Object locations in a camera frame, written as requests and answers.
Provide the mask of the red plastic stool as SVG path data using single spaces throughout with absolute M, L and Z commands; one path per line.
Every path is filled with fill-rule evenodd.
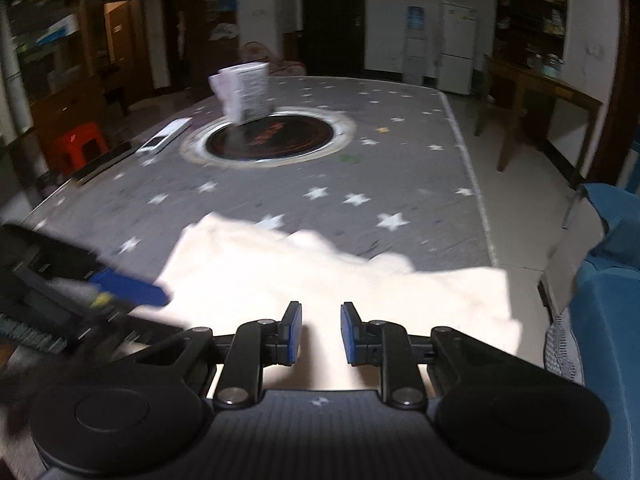
M 81 170 L 108 151 L 96 122 L 85 122 L 58 136 L 50 147 L 50 167 L 63 176 Z

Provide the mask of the white remote control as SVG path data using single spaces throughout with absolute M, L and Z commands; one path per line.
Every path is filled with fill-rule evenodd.
M 137 149 L 137 155 L 152 156 L 163 151 L 172 140 L 180 136 L 191 124 L 191 117 L 181 117 L 173 120 L 163 129 L 160 129 L 159 132 L 155 133 L 154 136 L 151 136 L 145 144 L 142 144 L 140 148 Z

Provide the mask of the shelf cabinet with boxes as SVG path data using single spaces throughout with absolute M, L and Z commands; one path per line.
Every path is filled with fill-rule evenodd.
M 1 0 L 1 77 L 19 134 L 34 126 L 32 104 L 58 90 L 84 64 L 71 61 L 80 0 Z

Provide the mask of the black flat tablet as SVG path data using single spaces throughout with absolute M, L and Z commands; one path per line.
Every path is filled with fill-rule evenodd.
M 84 185 L 102 172 L 110 169 L 125 158 L 129 157 L 137 151 L 139 145 L 132 141 L 122 142 L 116 148 L 112 148 L 103 155 L 100 155 L 92 162 L 88 162 L 79 170 L 74 171 L 70 175 L 70 180 L 77 185 Z

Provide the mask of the white paper-wrapped package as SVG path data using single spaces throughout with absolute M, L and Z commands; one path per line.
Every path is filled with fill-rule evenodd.
M 268 67 L 264 62 L 249 62 L 222 68 L 208 77 L 209 87 L 232 125 L 246 125 L 270 114 Z

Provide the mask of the round induction cooktop inset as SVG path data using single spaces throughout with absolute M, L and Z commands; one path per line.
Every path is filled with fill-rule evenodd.
M 342 112 L 278 106 L 244 125 L 221 117 L 198 127 L 182 140 L 180 155 L 200 166 L 276 168 L 333 155 L 349 146 L 356 132 L 356 122 Z

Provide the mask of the water dispenser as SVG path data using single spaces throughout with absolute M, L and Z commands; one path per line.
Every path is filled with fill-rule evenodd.
M 424 9 L 408 6 L 402 51 L 402 81 L 405 84 L 422 84 L 426 71 L 426 42 Z

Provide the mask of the grey star-pattern table cover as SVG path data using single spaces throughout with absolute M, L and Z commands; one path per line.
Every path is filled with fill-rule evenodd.
M 197 162 L 180 140 L 130 156 L 83 185 L 66 183 L 29 228 L 157 278 L 182 231 L 206 214 L 286 234 L 314 231 L 341 252 L 406 256 L 416 270 L 494 266 L 485 207 L 447 97 L 432 88 L 352 78 L 271 81 L 274 106 L 342 115 L 339 151 L 304 162 Z

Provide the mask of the cream white garment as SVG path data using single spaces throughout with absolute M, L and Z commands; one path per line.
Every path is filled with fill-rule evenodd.
M 522 336 L 501 270 L 418 272 L 393 252 L 367 260 L 340 252 L 314 231 L 285 234 L 218 214 L 182 231 L 157 281 L 170 303 L 138 307 L 135 316 L 206 326 L 216 335 L 260 318 L 280 320 L 290 302 L 300 302 L 298 360 L 266 368 L 264 385 L 271 389 L 374 388 L 373 367 L 346 361 L 340 321 L 346 301 L 363 320 L 397 323 L 413 335 L 449 326 L 510 354 Z

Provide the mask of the white refrigerator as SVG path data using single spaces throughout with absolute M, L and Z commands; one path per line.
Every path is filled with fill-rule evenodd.
M 474 70 L 477 10 L 457 3 L 442 4 L 442 46 L 437 85 L 440 91 L 468 96 Z

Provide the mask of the wooden side table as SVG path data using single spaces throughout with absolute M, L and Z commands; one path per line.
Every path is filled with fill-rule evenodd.
M 486 55 L 482 98 L 480 99 L 480 111 L 476 120 L 474 136 L 479 136 L 487 124 L 490 90 L 492 84 L 497 80 L 504 80 L 512 84 L 514 95 L 511 115 L 503 137 L 496 169 L 503 172 L 509 165 L 516 141 L 521 139 L 521 135 L 518 133 L 521 125 L 525 126 L 525 135 L 534 142 L 536 148 L 544 150 L 550 144 L 548 135 L 551 118 L 556 102 L 561 101 L 579 108 L 587 115 L 586 131 L 577 160 L 565 177 L 570 188 L 577 188 L 578 184 L 584 180 L 582 167 L 586 161 L 594 130 L 596 130 L 602 102 L 562 80 L 541 75 L 532 68 L 527 70 L 519 68 L 506 61 L 500 61 L 498 58 Z

